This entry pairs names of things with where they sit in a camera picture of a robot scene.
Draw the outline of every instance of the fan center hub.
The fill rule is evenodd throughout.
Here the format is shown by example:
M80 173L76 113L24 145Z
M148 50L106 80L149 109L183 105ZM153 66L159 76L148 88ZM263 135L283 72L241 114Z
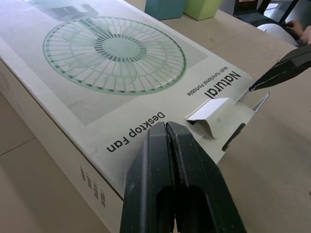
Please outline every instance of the fan center hub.
M110 38L103 42L102 48L112 56L131 58L139 53L138 45L125 38Z

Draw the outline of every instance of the black robotic claw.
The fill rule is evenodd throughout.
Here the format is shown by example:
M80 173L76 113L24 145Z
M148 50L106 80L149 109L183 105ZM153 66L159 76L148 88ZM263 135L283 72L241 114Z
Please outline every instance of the black robotic claw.
M256 91L274 86L296 77L311 67L311 47L305 46L289 52L260 79L249 87L249 91Z
M157 123L127 174L120 233L245 233L224 178L187 127Z

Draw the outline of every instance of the teal container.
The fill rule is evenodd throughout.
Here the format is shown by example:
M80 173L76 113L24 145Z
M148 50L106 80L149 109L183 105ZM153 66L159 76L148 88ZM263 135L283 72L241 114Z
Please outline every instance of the teal container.
M187 0L147 0L145 13L157 20L180 18L186 3Z

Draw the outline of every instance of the fan blade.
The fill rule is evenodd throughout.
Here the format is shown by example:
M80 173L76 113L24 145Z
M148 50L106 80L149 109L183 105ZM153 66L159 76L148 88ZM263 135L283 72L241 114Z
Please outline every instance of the fan blade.
M83 46L91 46L94 47L96 43L96 38L92 38L86 35L81 35L79 33L72 33L72 32L64 32L62 34L62 38L70 43L76 45L83 45Z
M68 59L63 59L66 65L75 68L86 68L98 65L106 60L107 57L103 56L97 52L91 54L78 54L76 57L71 57Z
M162 41L157 41L157 40L146 40L146 41L141 41L140 42L143 46L145 46L147 49L158 49L158 48L169 48L169 44L166 42Z
M132 84L136 77L137 72L132 62L117 62L112 75L120 77L117 81L117 85L129 85Z
M144 64L153 71L156 71L162 78L168 80L171 78L172 68L166 63L165 60L161 60L157 57L145 54L142 57Z
M141 24L138 24L136 26L127 27L126 29L123 30L122 37L123 38L135 37L138 34L143 33L149 29L150 28L147 28L147 27L145 27L145 25L141 25Z
M81 19L79 20L79 22L95 36L102 36L106 39L114 37L113 33L109 29L109 25L106 23L100 22L100 25L98 25L90 18Z

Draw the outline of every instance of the box side panel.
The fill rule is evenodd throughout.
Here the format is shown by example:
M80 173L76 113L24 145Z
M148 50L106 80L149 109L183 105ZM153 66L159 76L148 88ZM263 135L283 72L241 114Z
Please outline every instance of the box side panel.
M0 91L99 219L112 233L118 233L122 199L68 140L2 61L0 61Z

